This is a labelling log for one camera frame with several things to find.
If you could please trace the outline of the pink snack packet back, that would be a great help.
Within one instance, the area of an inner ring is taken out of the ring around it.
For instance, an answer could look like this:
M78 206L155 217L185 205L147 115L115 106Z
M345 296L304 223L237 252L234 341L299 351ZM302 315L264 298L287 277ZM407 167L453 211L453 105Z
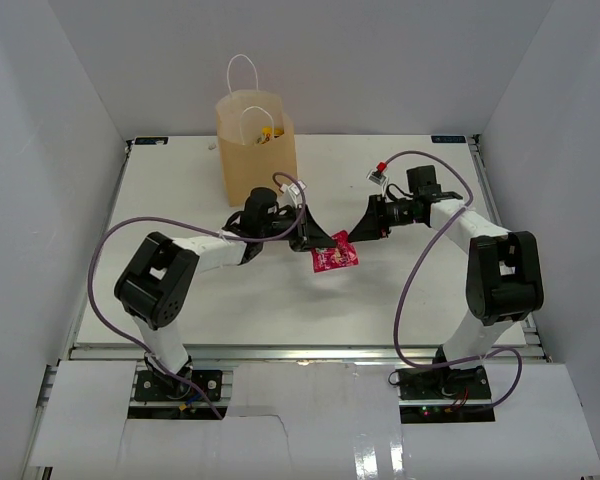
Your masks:
M314 273L336 270L357 266L358 254L355 247L349 242L348 233L341 230L332 236L336 242L335 247L315 248L311 250Z

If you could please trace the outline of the small yellow snack bar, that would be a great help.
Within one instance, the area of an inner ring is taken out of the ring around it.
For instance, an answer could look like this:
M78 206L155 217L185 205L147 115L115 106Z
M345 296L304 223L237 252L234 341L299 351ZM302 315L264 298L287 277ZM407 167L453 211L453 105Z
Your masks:
M275 127L263 127L260 133L253 140L254 145L262 145L270 142L273 139L279 138L284 134L284 130Z

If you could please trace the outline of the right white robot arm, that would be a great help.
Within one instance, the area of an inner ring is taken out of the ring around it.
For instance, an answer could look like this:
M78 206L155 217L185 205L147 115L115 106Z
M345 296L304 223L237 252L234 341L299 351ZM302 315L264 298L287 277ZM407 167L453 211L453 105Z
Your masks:
M400 199L373 195L365 214L349 233L350 242L387 237L397 226L422 224L447 237L467 256L467 313L438 349L431 374L433 390L452 399L464 391L470 370L490 355L502 334L539 310L544 288L535 236L510 231L471 210L471 194L446 191L432 165L407 171L409 192Z

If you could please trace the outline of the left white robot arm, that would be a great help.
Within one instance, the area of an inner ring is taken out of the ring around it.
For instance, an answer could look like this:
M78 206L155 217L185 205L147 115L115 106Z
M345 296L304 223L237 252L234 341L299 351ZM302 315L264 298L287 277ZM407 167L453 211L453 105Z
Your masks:
M146 355L150 367L164 366L156 384L168 398L182 398L191 387L187 371L191 358L180 339L176 318L194 276L246 264L262 251L264 238L276 236L295 252L336 246L306 206L281 207L277 194L266 187L251 191L244 208L228 219L218 237L172 239L153 232L143 240L117 280L114 295L134 318L151 350Z

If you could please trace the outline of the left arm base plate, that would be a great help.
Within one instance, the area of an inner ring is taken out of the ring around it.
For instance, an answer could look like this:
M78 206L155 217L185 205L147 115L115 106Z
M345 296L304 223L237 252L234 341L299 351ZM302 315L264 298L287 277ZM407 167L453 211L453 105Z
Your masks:
M193 370L187 378L196 384L212 402L221 399L223 372L221 370ZM141 370L137 374L133 399L137 402L201 400L199 392L160 372Z

